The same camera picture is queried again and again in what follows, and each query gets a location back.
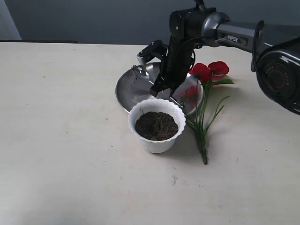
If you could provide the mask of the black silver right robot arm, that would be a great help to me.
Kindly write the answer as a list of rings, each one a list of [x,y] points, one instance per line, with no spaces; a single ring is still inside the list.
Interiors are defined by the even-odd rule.
[[[252,54],[251,70],[263,93],[292,113],[300,112],[300,29],[298,26],[234,22],[198,0],[170,15],[171,37],[160,73],[150,88],[156,96],[175,91],[186,79],[197,44],[235,47]]]

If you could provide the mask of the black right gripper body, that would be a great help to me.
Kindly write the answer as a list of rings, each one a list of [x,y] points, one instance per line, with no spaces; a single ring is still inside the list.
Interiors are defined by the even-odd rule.
[[[168,87],[171,83],[183,83],[191,65],[195,42],[192,40],[177,40],[170,37],[167,57],[160,76]]]

